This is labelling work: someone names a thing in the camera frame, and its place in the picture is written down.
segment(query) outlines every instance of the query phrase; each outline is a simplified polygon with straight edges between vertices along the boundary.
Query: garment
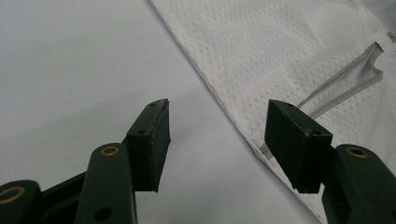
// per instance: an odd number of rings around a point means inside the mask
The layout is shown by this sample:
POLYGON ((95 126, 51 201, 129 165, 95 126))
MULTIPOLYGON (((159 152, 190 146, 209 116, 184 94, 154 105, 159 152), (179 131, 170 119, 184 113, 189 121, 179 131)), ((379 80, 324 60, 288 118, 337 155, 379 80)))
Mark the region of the garment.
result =
MULTIPOLYGON (((276 159, 261 150, 269 99, 298 105, 388 32, 357 0, 151 3, 257 157, 289 187, 276 159)), ((309 114, 372 77, 366 67, 363 63, 334 81, 302 110, 309 114)), ((333 133, 334 147, 370 148, 395 174, 396 51, 392 45, 375 67, 384 72, 382 80, 329 108, 316 121, 333 133)), ((326 222, 320 194, 294 192, 326 222)))

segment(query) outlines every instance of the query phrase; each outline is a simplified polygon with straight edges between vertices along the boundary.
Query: white surface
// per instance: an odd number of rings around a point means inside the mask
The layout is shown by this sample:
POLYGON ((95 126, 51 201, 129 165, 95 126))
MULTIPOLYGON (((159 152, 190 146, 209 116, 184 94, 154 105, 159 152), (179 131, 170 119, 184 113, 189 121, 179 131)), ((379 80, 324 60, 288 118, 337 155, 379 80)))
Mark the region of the white surface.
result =
MULTIPOLYGON (((256 155, 288 186, 275 158, 267 159, 260 150, 268 101, 299 104, 389 31, 359 0, 151 2, 256 155)), ((333 133, 334 147, 370 148, 395 173, 392 43, 375 66, 384 71, 381 82, 330 109, 318 122, 333 133)), ((302 110, 312 113, 367 80, 371 74, 362 68, 336 79, 302 110)), ((326 221, 320 195, 298 197, 326 221)))
POLYGON ((259 162, 147 2, 0 3, 0 185, 47 189, 170 100, 159 193, 139 223, 318 223, 259 162))

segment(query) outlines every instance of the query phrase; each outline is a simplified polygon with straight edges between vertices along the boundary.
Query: white textured fabric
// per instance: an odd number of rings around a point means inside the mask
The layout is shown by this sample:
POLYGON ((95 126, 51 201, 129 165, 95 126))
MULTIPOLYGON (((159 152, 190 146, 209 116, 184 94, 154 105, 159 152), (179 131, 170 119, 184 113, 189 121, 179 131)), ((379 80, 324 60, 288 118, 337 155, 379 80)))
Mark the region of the white textured fabric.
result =
MULTIPOLYGON (((360 1, 151 0, 177 43, 256 155, 288 186, 264 143, 269 99, 297 105, 388 30, 360 1)), ((375 66, 384 79, 317 121, 332 144, 375 151, 396 173, 396 52, 375 66)), ((303 107, 309 112, 359 83, 363 65, 303 107)), ((297 196, 326 222, 320 195, 297 196)))

